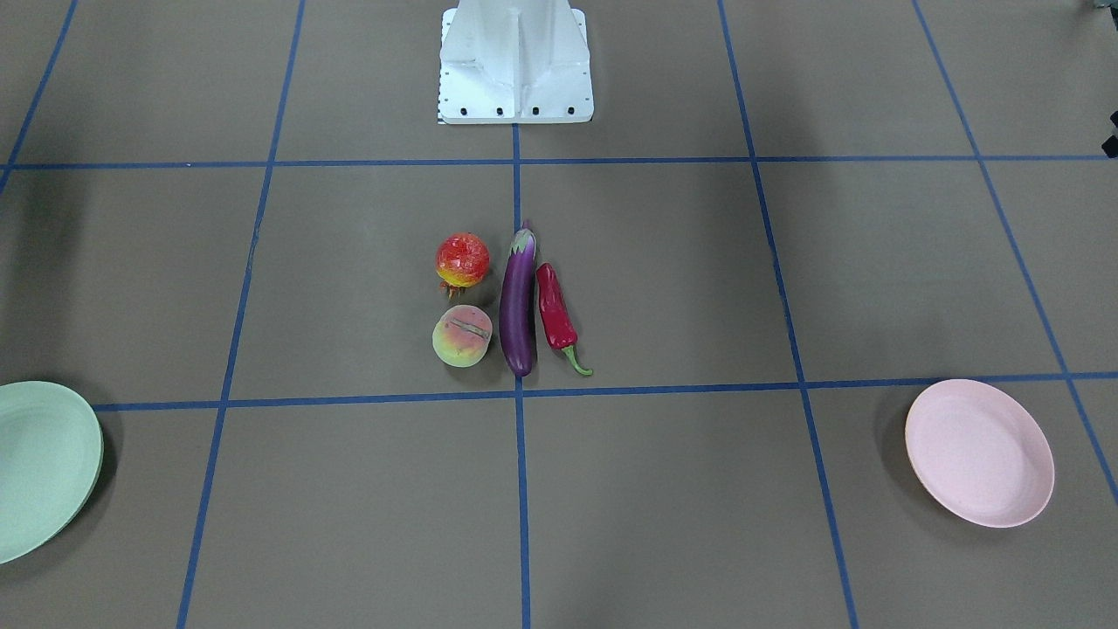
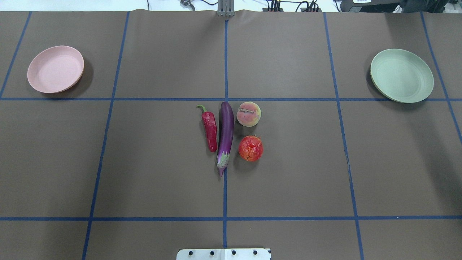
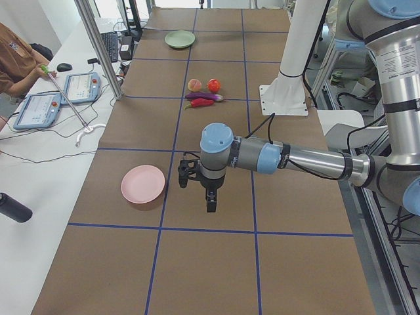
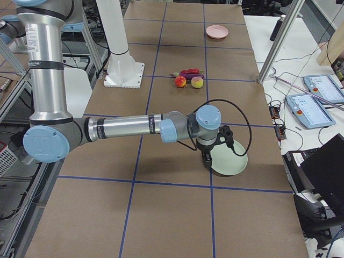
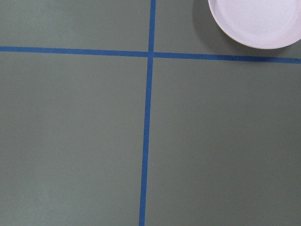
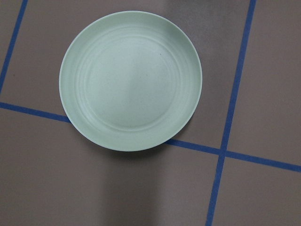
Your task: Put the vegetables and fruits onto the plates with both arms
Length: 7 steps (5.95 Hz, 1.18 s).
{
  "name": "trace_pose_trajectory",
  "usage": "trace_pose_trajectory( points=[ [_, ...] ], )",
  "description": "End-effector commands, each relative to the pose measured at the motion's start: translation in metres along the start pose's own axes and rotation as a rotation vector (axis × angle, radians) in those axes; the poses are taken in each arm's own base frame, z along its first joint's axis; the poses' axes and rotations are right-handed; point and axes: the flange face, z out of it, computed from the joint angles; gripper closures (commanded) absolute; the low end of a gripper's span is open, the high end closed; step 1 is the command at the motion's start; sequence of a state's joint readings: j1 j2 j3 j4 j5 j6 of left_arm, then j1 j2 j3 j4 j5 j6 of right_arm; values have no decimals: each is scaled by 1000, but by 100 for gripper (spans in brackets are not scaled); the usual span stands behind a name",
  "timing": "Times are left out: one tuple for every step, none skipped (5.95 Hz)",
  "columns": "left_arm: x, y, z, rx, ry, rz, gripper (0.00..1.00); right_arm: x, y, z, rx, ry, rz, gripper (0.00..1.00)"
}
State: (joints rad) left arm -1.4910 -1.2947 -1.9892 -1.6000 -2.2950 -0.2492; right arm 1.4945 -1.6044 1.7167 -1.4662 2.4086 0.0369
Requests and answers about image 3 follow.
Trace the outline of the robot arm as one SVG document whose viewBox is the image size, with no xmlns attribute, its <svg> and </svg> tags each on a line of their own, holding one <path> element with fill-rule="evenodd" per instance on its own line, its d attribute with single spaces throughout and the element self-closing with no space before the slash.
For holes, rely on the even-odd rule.
<svg viewBox="0 0 420 315">
<path fill-rule="evenodd" d="M 361 39 L 375 55 L 391 153 L 387 157 L 303 148 L 234 136 L 212 123 L 201 134 L 199 177 L 207 211 L 227 167 L 272 174 L 296 169 L 329 180 L 349 180 L 419 214 L 419 2 L 341 1 L 337 30 Z"/>
</svg>

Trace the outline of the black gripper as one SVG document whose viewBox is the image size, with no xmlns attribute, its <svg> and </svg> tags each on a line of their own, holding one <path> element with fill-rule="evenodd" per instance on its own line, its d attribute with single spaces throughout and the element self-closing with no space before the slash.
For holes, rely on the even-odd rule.
<svg viewBox="0 0 420 315">
<path fill-rule="evenodd" d="M 208 213 L 215 213 L 217 210 L 217 190 L 224 184 L 225 176 L 211 179 L 203 177 L 201 185 L 206 189 L 206 210 Z"/>
</svg>

